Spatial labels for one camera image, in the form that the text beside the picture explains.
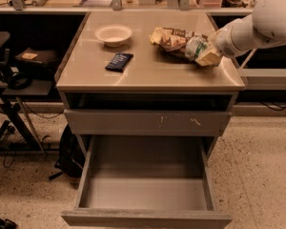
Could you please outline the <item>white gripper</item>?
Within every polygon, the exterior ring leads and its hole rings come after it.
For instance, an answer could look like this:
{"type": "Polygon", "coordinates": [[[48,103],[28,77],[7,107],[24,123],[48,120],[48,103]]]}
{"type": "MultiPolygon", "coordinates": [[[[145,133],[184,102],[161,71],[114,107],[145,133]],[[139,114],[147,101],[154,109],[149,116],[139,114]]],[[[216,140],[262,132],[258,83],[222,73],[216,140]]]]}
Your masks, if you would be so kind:
{"type": "Polygon", "coordinates": [[[209,42],[213,47],[201,52],[195,62],[201,67],[217,66],[222,55],[228,58],[243,55],[245,51],[240,50],[232,39],[233,25],[231,23],[217,30],[209,36],[209,42]]]}

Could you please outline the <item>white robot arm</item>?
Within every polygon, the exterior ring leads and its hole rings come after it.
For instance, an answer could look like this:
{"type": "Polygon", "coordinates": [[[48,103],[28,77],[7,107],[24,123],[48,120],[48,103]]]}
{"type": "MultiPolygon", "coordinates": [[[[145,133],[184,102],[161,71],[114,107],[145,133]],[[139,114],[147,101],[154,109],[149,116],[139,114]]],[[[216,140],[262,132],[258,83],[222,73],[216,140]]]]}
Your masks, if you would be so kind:
{"type": "Polygon", "coordinates": [[[238,57],[255,49],[286,45],[286,0],[258,0],[252,13],[236,19],[207,39],[196,53],[200,66],[217,66],[223,56],[238,57]]]}

